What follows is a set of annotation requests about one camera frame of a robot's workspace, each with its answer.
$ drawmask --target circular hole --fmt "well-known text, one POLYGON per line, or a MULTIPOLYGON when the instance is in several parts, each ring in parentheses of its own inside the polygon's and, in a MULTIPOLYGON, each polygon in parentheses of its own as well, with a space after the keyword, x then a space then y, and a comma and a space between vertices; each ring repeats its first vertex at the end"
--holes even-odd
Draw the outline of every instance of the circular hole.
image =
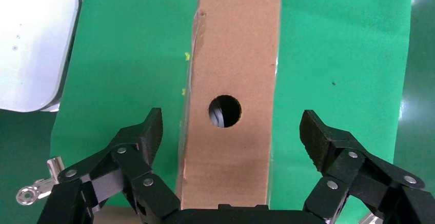
POLYGON ((228 128, 236 124, 241 113, 239 101, 230 95, 218 96, 208 107, 210 121, 220 128, 228 128))

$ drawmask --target cardboard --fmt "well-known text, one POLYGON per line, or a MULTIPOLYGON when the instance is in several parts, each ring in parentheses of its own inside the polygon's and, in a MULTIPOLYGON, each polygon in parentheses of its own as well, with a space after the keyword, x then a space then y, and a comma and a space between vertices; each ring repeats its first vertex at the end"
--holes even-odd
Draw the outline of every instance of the cardboard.
POLYGON ((281 0, 198 0, 177 182, 182 209, 266 203, 280 9, 281 0), (210 120, 220 95, 240 104, 231 127, 210 120))

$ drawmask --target metal screw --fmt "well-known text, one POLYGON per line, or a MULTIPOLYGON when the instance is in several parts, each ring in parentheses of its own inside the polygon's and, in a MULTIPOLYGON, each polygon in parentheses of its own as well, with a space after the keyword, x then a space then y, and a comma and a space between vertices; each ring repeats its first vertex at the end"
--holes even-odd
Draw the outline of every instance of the metal screw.
POLYGON ((353 152, 353 151, 349 152, 348 155, 349 155, 350 157, 353 157, 353 158, 357 158, 357 157, 358 157, 358 154, 356 154, 356 153, 353 152))
POLYGON ((333 189, 333 190, 337 190, 339 188, 339 185, 337 185, 337 183, 335 183, 332 180, 328 180, 328 183, 326 183, 328 185, 329 188, 333 189))
POLYGON ((122 153, 124 153, 126 151, 127 151, 127 149, 125 149, 124 147, 121 147, 121 148, 118 149, 118 153, 119 154, 122 154, 122 153))
POLYGON ((415 184, 417 183, 416 179, 412 178, 411 176, 406 175, 405 177, 403 177, 407 182, 411 183, 411 184, 415 184))
POLYGON ((152 185, 154 183, 154 180, 150 179, 150 178, 146 178, 144 179, 144 186, 149 187, 150 185, 152 185))
POLYGON ((77 173, 77 170, 71 169, 71 170, 68 170, 68 171, 66 172, 65 176, 67 176, 67 177, 72 177, 72 176, 74 176, 76 173, 77 173))

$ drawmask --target green surface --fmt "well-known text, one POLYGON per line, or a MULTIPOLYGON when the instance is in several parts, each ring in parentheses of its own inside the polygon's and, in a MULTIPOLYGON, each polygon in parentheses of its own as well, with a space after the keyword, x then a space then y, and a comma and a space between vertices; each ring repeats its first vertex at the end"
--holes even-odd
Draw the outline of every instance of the green surface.
POLYGON ((46 165, 56 113, 17 113, 0 110, 1 223, 36 223, 45 200, 21 206, 15 195, 21 187, 48 178, 46 165))
POLYGON ((414 0, 394 164, 435 195, 435 0, 414 0))
MULTIPOLYGON (((71 165, 161 107, 154 169, 172 188, 196 0, 84 0, 51 154, 71 165)), ((410 0, 283 0, 271 207, 301 209, 320 178, 299 140, 304 109, 393 159, 410 0)), ((125 204, 118 196, 111 203, 125 204)), ((351 199, 340 223, 365 213, 351 199)))

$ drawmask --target white tray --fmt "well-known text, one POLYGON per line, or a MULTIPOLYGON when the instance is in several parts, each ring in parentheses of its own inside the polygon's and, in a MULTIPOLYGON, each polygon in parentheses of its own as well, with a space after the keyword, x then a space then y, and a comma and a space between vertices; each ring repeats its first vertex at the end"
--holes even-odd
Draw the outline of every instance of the white tray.
POLYGON ((0 0, 0 109, 55 104, 78 0, 0 0))

